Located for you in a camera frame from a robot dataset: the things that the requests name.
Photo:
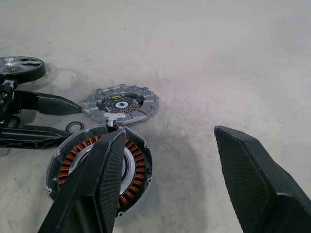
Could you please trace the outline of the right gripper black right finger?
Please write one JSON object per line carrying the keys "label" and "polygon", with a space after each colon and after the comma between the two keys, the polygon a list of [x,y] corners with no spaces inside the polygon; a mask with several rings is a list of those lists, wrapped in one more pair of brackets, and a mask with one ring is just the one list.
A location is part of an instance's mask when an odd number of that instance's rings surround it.
{"label": "right gripper black right finger", "polygon": [[230,201],[245,233],[309,233],[311,200],[254,137],[214,128]]}

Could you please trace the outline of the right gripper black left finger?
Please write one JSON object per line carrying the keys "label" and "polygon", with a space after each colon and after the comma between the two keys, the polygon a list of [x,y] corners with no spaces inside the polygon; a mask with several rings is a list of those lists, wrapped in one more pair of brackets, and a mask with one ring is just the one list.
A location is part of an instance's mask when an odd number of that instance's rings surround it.
{"label": "right gripper black left finger", "polygon": [[110,233],[117,215],[125,130],[97,141],[66,179],[40,233]]}

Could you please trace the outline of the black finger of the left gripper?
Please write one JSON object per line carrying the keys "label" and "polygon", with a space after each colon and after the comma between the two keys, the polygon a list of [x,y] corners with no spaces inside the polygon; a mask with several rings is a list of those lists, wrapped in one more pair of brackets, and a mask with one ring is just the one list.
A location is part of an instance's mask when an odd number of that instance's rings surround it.
{"label": "black finger of the left gripper", "polygon": [[0,146],[15,149],[50,149],[58,147],[70,136],[70,133],[53,127],[1,127]]}
{"label": "black finger of the left gripper", "polygon": [[34,110],[45,115],[65,116],[83,112],[82,107],[73,101],[51,94],[18,90],[14,100],[19,110]]}

